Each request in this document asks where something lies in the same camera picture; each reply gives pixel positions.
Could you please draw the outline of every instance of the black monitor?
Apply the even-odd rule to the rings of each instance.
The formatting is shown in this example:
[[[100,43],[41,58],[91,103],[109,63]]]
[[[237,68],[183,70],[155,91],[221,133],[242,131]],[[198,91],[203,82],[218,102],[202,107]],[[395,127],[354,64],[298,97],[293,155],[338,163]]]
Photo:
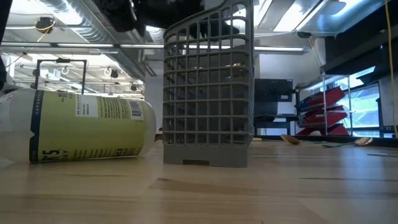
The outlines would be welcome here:
[[[257,78],[254,82],[255,102],[292,102],[293,80]]]

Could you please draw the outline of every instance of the yellow label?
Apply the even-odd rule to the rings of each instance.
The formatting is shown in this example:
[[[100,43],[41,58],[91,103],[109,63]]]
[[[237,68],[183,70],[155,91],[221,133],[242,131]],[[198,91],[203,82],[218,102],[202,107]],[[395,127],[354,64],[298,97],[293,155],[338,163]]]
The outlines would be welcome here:
[[[136,156],[140,153],[146,131],[145,111],[140,101],[50,91],[41,93],[40,90],[36,92],[32,115],[32,131],[35,133],[30,141],[32,162]]]

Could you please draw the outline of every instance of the plastic bottle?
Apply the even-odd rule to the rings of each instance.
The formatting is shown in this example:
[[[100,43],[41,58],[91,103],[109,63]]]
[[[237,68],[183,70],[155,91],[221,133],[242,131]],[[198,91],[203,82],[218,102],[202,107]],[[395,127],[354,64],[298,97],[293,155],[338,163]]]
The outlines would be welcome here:
[[[12,161],[143,156],[155,132],[145,101],[31,89],[0,98],[0,156]]]

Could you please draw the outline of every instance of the gray plastic basket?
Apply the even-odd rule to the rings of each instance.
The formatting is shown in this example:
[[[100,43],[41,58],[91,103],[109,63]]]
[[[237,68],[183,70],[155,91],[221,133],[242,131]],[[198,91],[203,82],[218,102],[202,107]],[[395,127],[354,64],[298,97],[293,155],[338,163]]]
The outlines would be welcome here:
[[[237,7],[246,8],[244,17],[232,15]],[[247,166],[254,131],[252,12],[252,1],[227,0],[165,32],[165,163]],[[238,20],[244,24],[244,34],[231,29],[221,35],[221,23],[231,19],[232,25]],[[210,34],[201,37],[200,27]],[[195,29],[197,39],[189,37]]]

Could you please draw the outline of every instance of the wooden table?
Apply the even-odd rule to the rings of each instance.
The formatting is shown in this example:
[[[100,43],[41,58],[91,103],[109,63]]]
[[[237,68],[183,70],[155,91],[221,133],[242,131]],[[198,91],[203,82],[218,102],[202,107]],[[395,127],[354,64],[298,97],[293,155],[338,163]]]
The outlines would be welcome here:
[[[247,169],[0,159],[0,223],[397,223],[396,149],[254,142]]]

